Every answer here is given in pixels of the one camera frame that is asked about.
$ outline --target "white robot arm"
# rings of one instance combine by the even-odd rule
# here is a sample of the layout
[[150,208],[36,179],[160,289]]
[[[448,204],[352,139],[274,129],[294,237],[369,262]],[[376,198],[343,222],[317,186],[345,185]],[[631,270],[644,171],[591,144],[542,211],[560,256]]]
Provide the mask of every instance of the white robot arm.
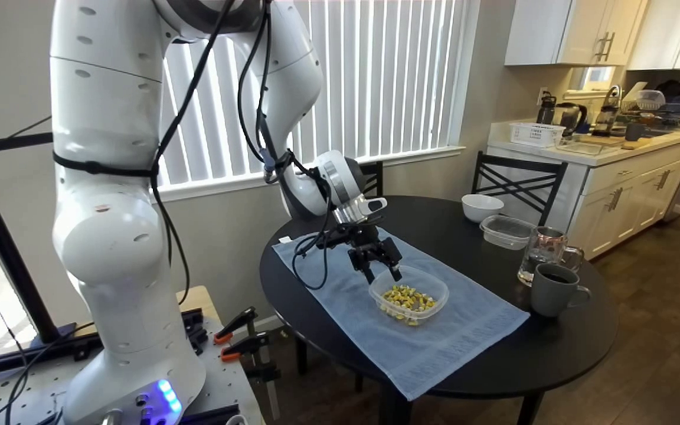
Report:
[[[261,152],[278,164],[292,217],[332,221],[363,234],[382,202],[366,202],[359,173],[339,153],[317,173],[285,164],[285,138],[322,91],[318,61],[290,0],[56,0],[52,28],[52,120],[56,162],[54,251],[84,299],[103,352],[71,382],[63,423],[176,423],[202,388],[206,369],[176,312],[163,217],[149,182],[159,157],[160,65],[173,40],[234,35],[257,40],[271,14],[271,52],[261,100]],[[257,50],[253,72],[265,68]]]

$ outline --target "chair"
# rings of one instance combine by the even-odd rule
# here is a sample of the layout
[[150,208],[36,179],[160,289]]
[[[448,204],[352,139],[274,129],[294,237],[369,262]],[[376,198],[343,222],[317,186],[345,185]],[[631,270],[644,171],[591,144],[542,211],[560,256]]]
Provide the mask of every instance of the chair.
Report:
[[382,164],[362,164],[363,197],[385,197]]
[[513,197],[548,222],[566,164],[536,164],[480,152],[473,194]]

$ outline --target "blue placemat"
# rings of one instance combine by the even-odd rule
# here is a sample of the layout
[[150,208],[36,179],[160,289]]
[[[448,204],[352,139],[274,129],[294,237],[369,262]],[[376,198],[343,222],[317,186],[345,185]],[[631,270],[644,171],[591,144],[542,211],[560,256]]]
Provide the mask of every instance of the blue placemat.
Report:
[[[322,290],[309,294],[390,382],[413,401],[480,352],[509,335],[528,314],[407,242],[392,238],[403,256],[402,266],[436,277],[450,290],[448,305],[423,327],[411,329],[377,310],[363,275],[350,266],[350,245],[329,251],[329,282]],[[297,242],[274,245],[287,270]],[[309,287],[322,282],[322,257],[322,251],[315,249],[294,266]]]

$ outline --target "countertop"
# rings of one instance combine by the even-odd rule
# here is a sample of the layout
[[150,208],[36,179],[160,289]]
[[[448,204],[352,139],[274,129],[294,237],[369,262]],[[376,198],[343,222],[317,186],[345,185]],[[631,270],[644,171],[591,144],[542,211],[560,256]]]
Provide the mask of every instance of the countertop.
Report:
[[626,159],[642,157],[650,152],[662,152],[662,149],[677,147],[677,144],[680,144],[680,131],[672,131],[658,138],[642,138],[637,143],[626,143],[626,144],[620,138],[583,138],[583,143],[566,143],[562,147],[515,144],[509,143],[509,123],[493,123],[490,135],[488,135],[490,149],[542,157],[542,159],[566,162],[566,164],[579,164],[579,166],[591,166],[591,169],[626,162]]

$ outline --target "round table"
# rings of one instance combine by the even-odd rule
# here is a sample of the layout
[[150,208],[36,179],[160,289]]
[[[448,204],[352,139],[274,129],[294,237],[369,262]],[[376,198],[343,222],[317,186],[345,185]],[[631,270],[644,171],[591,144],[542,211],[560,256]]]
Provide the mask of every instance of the round table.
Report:
[[[528,289],[518,282],[522,253],[487,244],[480,228],[462,217],[461,204],[409,197],[387,197],[387,202],[387,211],[377,216],[382,229],[462,273],[503,300],[528,310]],[[271,251],[278,237],[306,232],[311,229],[287,222],[266,244],[259,262],[266,300],[315,351],[382,382],[379,423],[407,423],[411,404],[397,395],[387,378],[356,351]],[[533,423],[542,393],[596,369],[616,341],[614,305],[603,277],[587,262],[579,267],[579,277],[592,290],[587,302],[566,310],[558,319],[532,314],[513,335],[482,352],[427,395],[470,399],[524,398],[520,423]]]

